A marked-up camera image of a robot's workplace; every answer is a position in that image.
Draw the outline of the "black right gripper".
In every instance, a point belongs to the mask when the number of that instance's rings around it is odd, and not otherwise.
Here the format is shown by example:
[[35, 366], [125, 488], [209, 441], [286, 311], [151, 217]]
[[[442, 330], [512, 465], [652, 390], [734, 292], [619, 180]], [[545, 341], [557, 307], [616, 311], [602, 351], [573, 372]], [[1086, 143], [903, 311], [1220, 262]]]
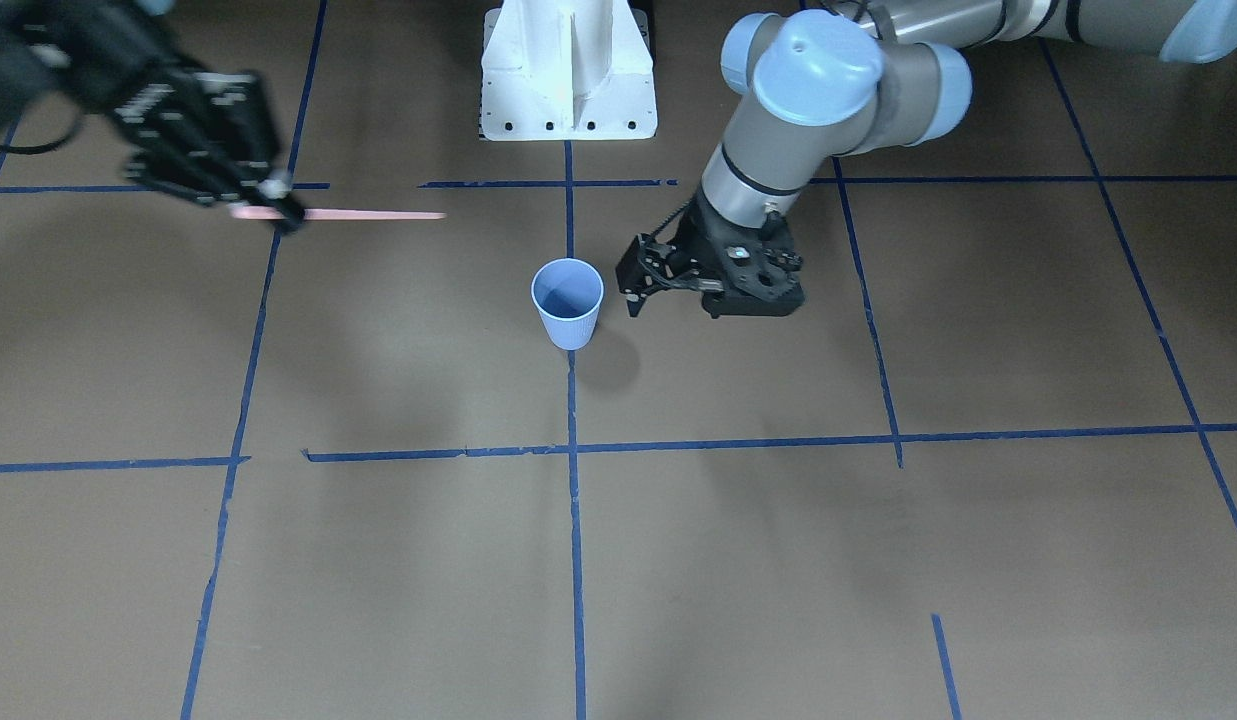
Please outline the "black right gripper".
[[161, 20], [66, 20], [62, 49], [71, 96], [134, 146], [127, 179], [200, 207], [268, 207], [281, 234], [303, 226], [260, 75], [212, 72]]

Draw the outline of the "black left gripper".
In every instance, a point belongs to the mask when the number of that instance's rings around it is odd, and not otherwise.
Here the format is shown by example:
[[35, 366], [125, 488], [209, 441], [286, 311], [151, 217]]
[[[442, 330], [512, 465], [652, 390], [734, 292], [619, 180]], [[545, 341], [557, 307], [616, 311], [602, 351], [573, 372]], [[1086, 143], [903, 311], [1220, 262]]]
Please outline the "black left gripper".
[[[774, 202], [764, 202], [761, 224], [769, 212], [779, 213]], [[628, 299], [630, 318], [637, 318], [649, 296], [662, 291], [682, 289], [703, 296], [706, 291], [722, 288], [722, 283], [708, 273], [713, 252], [705, 240], [703, 219], [711, 215], [732, 221], [704, 195], [696, 195], [673, 212], [656, 231], [636, 234], [615, 266], [615, 281], [618, 292]]]

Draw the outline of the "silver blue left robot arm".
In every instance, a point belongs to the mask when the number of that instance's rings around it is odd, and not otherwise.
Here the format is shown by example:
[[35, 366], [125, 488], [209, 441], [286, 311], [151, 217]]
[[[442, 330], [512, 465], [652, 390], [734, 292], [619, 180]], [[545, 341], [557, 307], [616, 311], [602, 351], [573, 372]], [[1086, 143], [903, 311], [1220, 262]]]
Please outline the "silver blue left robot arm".
[[964, 51], [1030, 37], [1204, 64], [1236, 49], [1237, 1], [834, 1], [746, 15], [720, 51], [740, 105], [675, 233], [638, 234], [615, 266], [630, 315], [669, 291], [696, 293], [714, 318], [795, 313], [804, 260], [787, 216], [820, 165], [948, 135], [974, 100]]

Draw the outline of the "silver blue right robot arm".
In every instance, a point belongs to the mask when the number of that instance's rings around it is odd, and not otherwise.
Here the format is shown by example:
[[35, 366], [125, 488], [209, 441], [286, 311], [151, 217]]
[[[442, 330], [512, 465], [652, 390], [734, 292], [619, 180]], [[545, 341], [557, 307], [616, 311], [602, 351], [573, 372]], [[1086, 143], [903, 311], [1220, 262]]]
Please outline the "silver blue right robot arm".
[[[52, 152], [103, 118], [132, 148], [122, 177], [199, 208], [259, 208], [280, 233], [304, 224], [263, 78], [216, 72], [182, 49], [166, 1], [0, 1], [0, 152]], [[42, 96], [75, 106], [64, 136], [4, 136]]]

